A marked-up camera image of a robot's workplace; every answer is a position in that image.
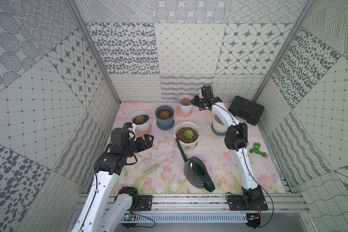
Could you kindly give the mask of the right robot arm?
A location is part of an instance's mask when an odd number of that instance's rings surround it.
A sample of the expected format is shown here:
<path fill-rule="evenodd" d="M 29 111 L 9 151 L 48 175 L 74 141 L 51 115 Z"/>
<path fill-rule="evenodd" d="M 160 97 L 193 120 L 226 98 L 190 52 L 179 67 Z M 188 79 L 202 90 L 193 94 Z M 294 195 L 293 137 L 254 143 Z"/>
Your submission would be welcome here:
<path fill-rule="evenodd" d="M 242 177 L 242 201 L 246 208 L 257 207 L 264 203 L 262 187 L 256 181 L 247 151 L 247 125 L 238 121 L 222 103 L 219 97 L 199 97 L 196 95 L 191 103 L 200 110 L 212 111 L 228 127 L 224 143 L 234 154 Z"/>

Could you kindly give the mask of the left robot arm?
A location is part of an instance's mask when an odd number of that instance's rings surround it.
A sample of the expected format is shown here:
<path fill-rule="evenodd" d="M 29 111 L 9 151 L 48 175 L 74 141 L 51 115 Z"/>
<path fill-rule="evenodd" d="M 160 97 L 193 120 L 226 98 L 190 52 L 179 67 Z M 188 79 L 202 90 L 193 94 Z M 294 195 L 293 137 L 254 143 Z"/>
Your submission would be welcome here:
<path fill-rule="evenodd" d="M 124 166 L 129 166 L 129 158 L 152 148 L 154 136 L 144 134 L 136 137 L 131 123 L 111 131 L 111 140 L 94 165 L 94 178 L 88 198 L 72 231 L 113 232 L 122 222 L 127 211 L 139 207 L 138 190 L 123 187 L 112 207 L 107 210 L 110 194 L 117 183 Z"/>

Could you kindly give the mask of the white pot yellow-green succulent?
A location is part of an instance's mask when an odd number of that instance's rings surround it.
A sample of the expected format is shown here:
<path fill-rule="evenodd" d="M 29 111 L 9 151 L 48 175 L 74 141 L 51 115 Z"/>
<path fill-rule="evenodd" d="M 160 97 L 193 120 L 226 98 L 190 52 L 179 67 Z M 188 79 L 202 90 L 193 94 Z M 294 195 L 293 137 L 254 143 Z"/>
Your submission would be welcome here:
<path fill-rule="evenodd" d="M 138 132 L 147 132 L 150 127 L 150 115 L 146 111 L 137 111 L 131 115 L 131 122 Z"/>

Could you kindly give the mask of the large white pot green succulent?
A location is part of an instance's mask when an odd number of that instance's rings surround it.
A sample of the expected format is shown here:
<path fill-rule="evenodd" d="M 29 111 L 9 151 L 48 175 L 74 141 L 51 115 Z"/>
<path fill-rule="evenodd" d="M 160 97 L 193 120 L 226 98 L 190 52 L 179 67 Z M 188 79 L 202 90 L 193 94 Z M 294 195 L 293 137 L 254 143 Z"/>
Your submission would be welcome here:
<path fill-rule="evenodd" d="M 201 137 L 199 127 L 190 121 L 181 122 L 176 125 L 174 136 L 184 151 L 194 150 Z"/>

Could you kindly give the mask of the white pot brown soil succulent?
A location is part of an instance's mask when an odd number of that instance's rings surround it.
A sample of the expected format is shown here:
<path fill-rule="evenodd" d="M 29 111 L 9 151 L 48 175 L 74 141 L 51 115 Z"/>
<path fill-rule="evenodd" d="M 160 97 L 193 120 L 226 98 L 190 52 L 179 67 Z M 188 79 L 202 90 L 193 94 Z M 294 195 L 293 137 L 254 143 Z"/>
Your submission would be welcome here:
<path fill-rule="evenodd" d="M 219 119 L 219 117 L 217 115 L 214 115 L 212 124 L 213 124 L 214 129 L 219 133 L 224 133 L 228 129 L 228 127 L 222 123 L 222 121 Z"/>

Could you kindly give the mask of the small white pot reddish succulent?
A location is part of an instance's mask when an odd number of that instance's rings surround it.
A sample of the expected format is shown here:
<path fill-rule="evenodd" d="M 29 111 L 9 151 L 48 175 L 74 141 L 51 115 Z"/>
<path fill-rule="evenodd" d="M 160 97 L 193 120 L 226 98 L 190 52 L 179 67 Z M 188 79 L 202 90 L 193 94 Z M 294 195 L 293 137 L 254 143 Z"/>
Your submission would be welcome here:
<path fill-rule="evenodd" d="M 191 100 L 193 97 L 188 94 L 183 94 L 178 97 L 178 104 L 179 109 L 183 114 L 188 114 L 190 110 L 192 109 L 193 105 L 191 103 Z"/>

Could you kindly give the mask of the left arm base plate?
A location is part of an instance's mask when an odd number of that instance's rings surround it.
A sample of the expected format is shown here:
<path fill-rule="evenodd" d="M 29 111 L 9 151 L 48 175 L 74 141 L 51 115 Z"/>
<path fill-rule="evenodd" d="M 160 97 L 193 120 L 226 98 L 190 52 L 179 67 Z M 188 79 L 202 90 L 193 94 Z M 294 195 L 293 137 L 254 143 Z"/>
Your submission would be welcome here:
<path fill-rule="evenodd" d="M 134 211 L 151 211 L 152 209 L 152 195 L 139 195 L 138 205 Z"/>

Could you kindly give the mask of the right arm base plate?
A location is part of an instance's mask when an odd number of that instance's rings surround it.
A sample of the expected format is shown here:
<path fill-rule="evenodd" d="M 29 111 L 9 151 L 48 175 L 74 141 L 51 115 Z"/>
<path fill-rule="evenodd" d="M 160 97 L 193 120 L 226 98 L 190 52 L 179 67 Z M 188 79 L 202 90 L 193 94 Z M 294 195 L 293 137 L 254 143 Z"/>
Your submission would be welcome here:
<path fill-rule="evenodd" d="M 242 195 L 227 193 L 225 199 L 231 211 L 268 211 L 269 209 L 264 197 L 260 202 L 251 205 L 247 205 L 243 202 Z"/>

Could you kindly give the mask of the dark green watering can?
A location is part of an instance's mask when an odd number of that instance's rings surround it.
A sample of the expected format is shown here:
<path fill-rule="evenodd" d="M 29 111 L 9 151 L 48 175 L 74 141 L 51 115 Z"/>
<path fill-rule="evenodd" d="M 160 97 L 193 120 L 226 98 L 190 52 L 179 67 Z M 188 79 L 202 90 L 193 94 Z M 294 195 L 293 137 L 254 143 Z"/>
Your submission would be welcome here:
<path fill-rule="evenodd" d="M 206 169 L 205 164 L 198 157 L 187 158 L 179 140 L 176 138 L 176 144 L 184 160 L 184 175 L 187 181 L 198 189 L 205 189 L 208 192 L 215 190 L 215 185 Z"/>

